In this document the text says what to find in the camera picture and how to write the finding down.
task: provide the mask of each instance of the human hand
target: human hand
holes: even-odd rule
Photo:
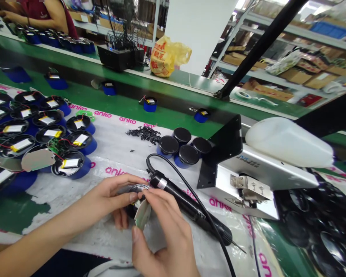
[[[23,16],[17,13],[8,12],[5,10],[0,11],[0,17],[3,18],[4,22],[14,22],[14,23],[19,23],[21,18],[23,18]]]
[[[147,182],[131,174],[105,178],[59,215],[66,225],[62,229],[71,235],[79,234],[109,213],[113,213],[117,229],[127,229],[128,215],[122,208],[136,201],[137,193],[116,193],[121,187],[135,184],[147,185]]]
[[[200,277],[193,250],[191,227],[184,220],[174,197],[160,189],[150,188],[145,195],[158,216],[167,247],[153,254],[143,232],[132,227],[132,262],[144,277]]]

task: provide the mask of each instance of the white plastic tank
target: white plastic tank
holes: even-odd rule
[[[324,168],[334,162],[329,144],[283,117],[259,121],[245,138],[249,146],[298,167]]]

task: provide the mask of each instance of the black pole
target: black pole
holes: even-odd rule
[[[255,46],[251,49],[247,57],[242,61],[232,77],[224,87],[214,94],[214,97],[227,98],[235,86],[239,84],[247,72],[261,58],[265,51],[279,37],[287,25],[293,20],[299,10],[308,2],[308,0],[289,0],[265,33],[260,37]]]
[[[346,130],[346,94],[300,117],[295,123],[317,137]]]

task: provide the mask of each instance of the red shirt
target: red shirt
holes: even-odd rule
[[[62,2],[62,5],[64,7],[65,18],[67,19],[68,35],[74,39],[78,39],[76,27],[74,27],[73,24],[73,19],[69,14],[68,9],[65,8],[63,1],[60,1]],[[39,20],[51,19],[50,14],[48,13],[43,2],[40,2],[39,0],[22,0],[21,4],[29,18]]]

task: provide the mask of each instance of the pile of black screws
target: pile of black screws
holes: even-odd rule
[[[126,134],[133,137],[140,137],[141,140],[148,140],[154,145],[156,145],[157,142],[159,143],[160,140],[160,132],[146,126],[140,126],[138,129],[129,130],[128,132],[126,132]]]

